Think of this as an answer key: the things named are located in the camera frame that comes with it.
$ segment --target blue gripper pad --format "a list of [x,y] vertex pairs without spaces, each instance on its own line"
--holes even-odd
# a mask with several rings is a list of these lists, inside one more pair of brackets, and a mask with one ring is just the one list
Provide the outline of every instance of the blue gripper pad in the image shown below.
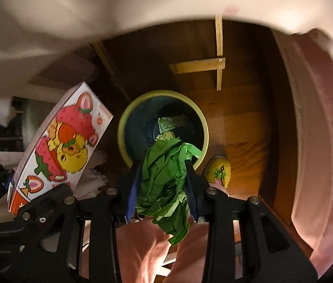
[[188,200],[190,214],[192,215],[194,222],[197,222],[198,220],[197,200],[192,190],[192,182],[190,181],[189,174],[186,174],[185,194]]
[[127,212],[126,212],[127,222],[129,222],[130,219],[135,214],[135,207],[136,207],[136,202],[137,202],[137,199],[138,199],[140,182],[141,182],[141,165],[139,165],[139,167],[136,171],[135,179],[132,183],[130,193],[128,195]]

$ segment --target pink blanket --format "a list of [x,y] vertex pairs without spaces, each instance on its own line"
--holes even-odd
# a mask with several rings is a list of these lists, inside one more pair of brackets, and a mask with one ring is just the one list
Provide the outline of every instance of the pink blanket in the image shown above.
[[333,60],[308,35],[275,36],[297,116],[299,165],[292,220],[313,248],[310,260],[320,277],[333,263]]

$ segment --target screw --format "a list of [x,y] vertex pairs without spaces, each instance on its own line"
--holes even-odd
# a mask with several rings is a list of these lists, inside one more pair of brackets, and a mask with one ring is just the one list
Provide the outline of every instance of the screw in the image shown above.
[[114,195],[117,194],[117,192],[118,192],[118,190],[117,190],[116,188],[114,188],[114,187],[111,187],[111,188],[109,188],[109,189],[106,191],[106,193],[107,193],[109,196],[114,196]]
[[24,212],[24,213],[22,214],[22,219],[23,219],[23,220],[29,220],[29,219],[30,219],[30,214],[29,214],[28,212]]
[[216,195],[218,193],[218,190],[214,187],[209,187],[208,189],[206,189],[206,192],[209,194],[209,195]]
[[64,203],[67,204],[67,205],[70,205],[73,202],[75,202],[75,197],[69,196],[69,197],[64,199]]
[[254,204],[254,205],[260,204],[260,199],[256,196],[250,197],[249,201],[250,201],[251,204]]

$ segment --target wooden bracket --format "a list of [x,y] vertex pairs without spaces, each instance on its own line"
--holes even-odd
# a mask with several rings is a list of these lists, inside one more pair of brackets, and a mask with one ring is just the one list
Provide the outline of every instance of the wooden bracket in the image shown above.
[[169,68],[174,74],[191,73],[199,71],[222,71],[226,67],[226,58],[198,59],[196,61],[179,62],[170,64]]
[[[222,15],[215,15],[215,34],[216,34],[216,55],[223,55],[223,18]],[[216,73],[216,90],[222,89],[222,70]]]
[[223,56],[223,19],[222,15],[215,16],[216,55],[217,58],[199,59],[197,61],[179,62],[170,64],[169,68],[174,74],[191,73],[199,71],[216,70],[216,90],[222,89],[222,74],[226,67],[226,58]]

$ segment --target bolt head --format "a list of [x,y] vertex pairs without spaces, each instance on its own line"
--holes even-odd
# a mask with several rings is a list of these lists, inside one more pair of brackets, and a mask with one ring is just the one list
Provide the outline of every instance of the bolt head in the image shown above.
[[257,205],[257,204],[260,204],[260,199],[256,196],[252,196],[249,198],[249,201],[251,204],[254,204],[254,205]]
[[209,195],[216,195],[218,193],[218,190],[215,187],[209,187],[208,189],[206,189],[206,192]]
[[118,190],[114,187],[111,187],[111,188],[108,188],[106,193],[109,195],[109,196],[114,196],[116,195],[118,192]]
[[138,215],[136,216],[136,218],[139,219],[139,220],[143,220],[143,219],[145,218],[145,215],[138,214]]
[[29,220],[29,219],[30,219],[30,214],[29,214],[28,212],[24,212],[24,213],[22,214],[22,219],[23,219],[23,220]]
[[65,204],[70,205],[70,204],[73,204],[73,202],[75,202],[75,197],[69,196],[69,197],[64,199]]

